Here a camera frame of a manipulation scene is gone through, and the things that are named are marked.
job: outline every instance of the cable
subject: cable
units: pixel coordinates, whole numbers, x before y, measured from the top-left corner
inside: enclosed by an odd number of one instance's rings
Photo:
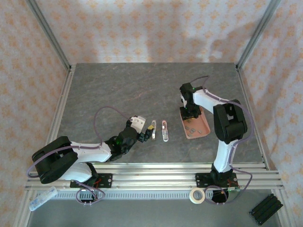
[[[245,192],[245,190],[247,189],[247,187],[249,186],[249,184],[250,184],[250,182],[251,182],[251,180],[252,180],[252,174],[251,174],[251,173],[246,172],[246,171],[243,171],[243,170],[239,170],[239,169],[233,167],[233,166],[231,165],[231,162],[232,162],[232,155],[233,155],[234,150],[236,149],[237,145],[240,144],[240,143],[243,143],[243,142],[245,142],[245,141],[247,141],[247,140],[249,140],[249,139],[253,136],[253,133],[254,133],[254,120],[253,120],[253,118],[252,118],[250,112],[249,112],[243,105],[238,104],[238,103],[233,102],[233,101],[226,100],[226,99],[218,98],[218,97],[216,97],[216,96],[214,96],[214,95],[208,93],[208,92],[205,90],[205,86],[204,86],[204,85],[205,85],[206,81],[209,79],[209,76],[201,76],[201,77],[198,77],[198,78],[192,80],[190,83],[192,83],[192,82],[194,82],[194,81],[196,81],[196,80],[198,80],[198,79],[202,79],[202,78],[206,78],[206,79],[204,80],[203,84],[202,84],[202,88],[203,88],[204,93],[205,93],[207,96],[209,96],[209,97],[211,97],[211,98],[213,98],[214,100],[217,100],[217,101],[219,101],[219,102],[229,103],[229,104],[233,104],[233,105],[236,105],[236,106],[240,107],[240,108],[247,114],[247,116],[249,117],[250,125],[251,125],[251,131],[250,131],[249,136],[246,137],[246,138],[244,138],[244,139],[241,139],[241,140],[235,142],[235,143],[233,144],[232,148],[231,148],[231,152],[230,152],[230,155],[229,155],[229,157],[228,157],[228,164],[229,164],[229,166],[231,167],[232,170],[235,170],[235,171],[240,172],[240,173],[243,173],[243,174],[248,174],[248,175],[250,175],[250,179],[248,180],[247,184],[245,185],[245,187],[243,188],[243,190],[242,190],[240,193],[238,193],[238,194],[236,195],[236,197],[235,197],[232,201],[227,201],[227,202],[223,202],[223,203],[215,203],[215,202],[213,202],[213,201],[211,201],[211,200],[209,200],[209,199],[207,199],[207,198],[205,199],[208,203],[211,203],[211,204],[214,204],[214,205],[224,205],[224,204],[226,204],[226,203],[231,203],[231,202],[235,201],[236,198],[240,197],[240,196]],[[205,188],[205,193],[206,193],[206,190],[209,189],[209,188],[219,188],[219,189],[225,194],[225,191],[224,191],[221,187],[215,186],[215,185],[210,185],[210,186],[206,187],[206,188]]]
[[[100,140],[100,144],[99,144],[98,146],[95,146],[95,147],[86,147],[86,146],[66,146],[66,147],[62,147],[62,148],[58,148],[58,149],[52,150],[52,151],[46,153],[45,155],[43,155],[42,157],[40,157],[38,160],[36,160],[36,161],[27,169],[26,175],[27,175],[29,178],[37,178],[37,177],[39,177],[39,175],[30,175],[30,174],[29,174],[30,171],[35,167],[35,165],[37,165],[37,164],[38,164],[39,162],[41,162],[43,159],[47,158],[48,156],[50,156],[50,155],[52,155],[52,154],[54,154],[54,153],[56,153],[56,152],[59,152],[59,151],[62,151],[62,150],[66,150],[66,149],[74,149],[74,148],[77,148],[77,149],[83,148],[83,149],[91,149],[91,150],[99,149],[99,148],[102,146],[103,141],[102,141],[102,137],[101,137],[101,135],[99,134],[99,132],[98,132],[98,130],[97,130],[97,127],[96,127],[96,119],[97,119],[98,113],[99,113],[102,109],[104,109],[104,108],[113,109],[113,110],[115,110],[116,112],[118,112],[121,116],[125,117],[126,119],[129,119],[129,117],[127,117],[126,115],[124,115],[121,111],[119,111],[118,109],[114,108],[113,106],[107,105],[107,106],[103,106],[103,107],[99,108],[99,109],[97,110],[97,112],[95,113],[95,115],[94,115],[94,120],[93,120],[93,127],[94,127],[95,134],[96,134],[96,136],[97,136],[97,137],[99,138],[99,140]],[[80,189],[79,191],[77,191],[77,193],[76,193],[76,200],[77,200],[78,203],[81,203],[81,204],[84,204],[84,205],[86,204],[85,202],[82,202],[82,201],[78,198],[78,195],[79,195],[79,193],[80,193],[82,190],[86,190],[86,191],[90,192],[94,197],[97,198],[95,201],[90,202],[91,205],[94,204],[94,203],[96,203],[96,202],[99,202],[101,199],[103,199],[103,198],[105,197],[105,193],[104,193],[102,190],[100,190],[100,189],[98,189],[98,188],[90,187],[90,186],[85,185],[85,184],[83,184],[83,183],[81,183],[81,182],[79,182],[79,181],[76,181],[76,180],[74,180],[74,181],[75,181],[77,184],[79,184],[79,185],[81,185],[81,186],[84,187],[84,188]],[[102,197],[101,197],[100,199],[98,199],[98,195],[97,195],[97,194],[94,194],[93,190],[100,192],[100,193],[102,194]]]

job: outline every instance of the white tape roll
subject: white tape roll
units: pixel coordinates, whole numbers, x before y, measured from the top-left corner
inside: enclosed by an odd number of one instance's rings
[[[194,198],[194,192],[200,192],[202,194],[202,198],[200,200],[196,200]],[[191,190],[189,194],[189,199],[194,203],[194,204],[200,204],[205,200],[205,192],[201,188],[194,188]]]

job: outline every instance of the patterned wallpaper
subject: patterned wallpaper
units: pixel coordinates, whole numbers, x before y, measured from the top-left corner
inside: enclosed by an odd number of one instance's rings
[[[244,73],[268,157],[303,223],[303,7],[281,1]]]
[[[25,0],[1,0],[0,40],[0,226],[9,227],[66,71]]]
[[[37,0],[70,64],[236,62],[269,0]]]

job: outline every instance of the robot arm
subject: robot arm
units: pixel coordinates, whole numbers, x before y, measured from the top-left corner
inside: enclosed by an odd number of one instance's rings
[[[194,88],[190,83],[183,84],[180,91],[181,100],[184,104],[184,107],[180,108],[182,120],[192,117],[197,118],[201,114],[199,106],[214,115],[214,130],[219,139],[219,145],[211,174],[215,184],[224,181],[232,174],[229,162],[230,155],[233,158],[233,154],[231,154],[232,147],[247,132],[243,111],[236,105],[220,101],[221,98],[213,95],[207,89]]]
[[[98,177],[96,170],[90,162],[115,161],[127,154],[137,142],[147,141],[152,135],[153,127],[149,127],[145,134],[142,129],[145,119],[134,116],[126,122],[126,127],[118,136],[113,136],[102,144],[80,144],[71,142],[66,136],[61,136],[37,151],[33,162],[43,155],[66,146],[74,148],[65,149],[51,154],[35,165],[41,183],[51,183],[55,180],[77,180],[92,185]]]

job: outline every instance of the floor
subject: floor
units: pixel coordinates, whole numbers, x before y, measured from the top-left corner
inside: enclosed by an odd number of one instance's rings
[[[203,75],[210,76],[206,83],[210,92],[245,103],[233,63],[77,64],[58,136],[67,135],[71,141],[80,143],[98,143],[92,126],[93,115],[101,106],[112,105],[129,117],[146,118],[144,131],[152,120],[158,124],[155,141],[137,142],[116,162],[212,163],[218,146],[212,114],[205,111],[211,133],[193,140],[186,138],[179,115],[180,86]],[[162,139],[159,127],[162,120],[168,124],[168,142]],[[118,135],[125,123],[125,118],[106,109],[98,116],[97,128],[107,140]],[[234,162],[262,162],[256,137],[237,147]]]
[[[224,206],[174,199],[104,200],[84,207],[75,199],[51,200],[31,213],[28,227],[257,227],[249,211],[270,193],[270,190],[247,190],[235,202]],[[279,226],[277,213],[262,225]]]

